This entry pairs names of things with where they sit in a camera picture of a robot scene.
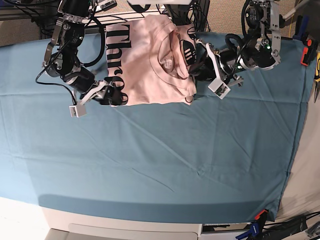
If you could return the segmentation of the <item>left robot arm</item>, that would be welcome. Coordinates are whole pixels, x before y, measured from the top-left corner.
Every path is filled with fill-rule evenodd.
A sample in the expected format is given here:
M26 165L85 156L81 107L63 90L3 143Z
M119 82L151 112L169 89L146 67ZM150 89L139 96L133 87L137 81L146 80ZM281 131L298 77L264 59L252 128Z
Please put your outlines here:
M281 61L279 5L274 0L247 0L241 11L243 36L229 33L225 49L212 48L222 81L242 86L240 72L270 70Z

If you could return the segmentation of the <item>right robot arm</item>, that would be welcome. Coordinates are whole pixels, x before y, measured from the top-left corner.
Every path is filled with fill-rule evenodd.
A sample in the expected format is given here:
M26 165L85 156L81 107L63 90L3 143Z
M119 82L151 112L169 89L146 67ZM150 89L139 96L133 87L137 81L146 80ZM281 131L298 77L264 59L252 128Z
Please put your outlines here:
M88 70L101 60L105 52L104 27L95 17L97 7L103 4L102 0L62 0L58 6L59 15L42 67L49 76L63 80L63 87L71 95L71 110L79 110L90 100L111 106L123 106L128 102L128 96L122 92L124 82L120 77L97 81ZM88 63L82 63L78 58L78 47L85 36L84 21L94 21L100 33L99 54Z

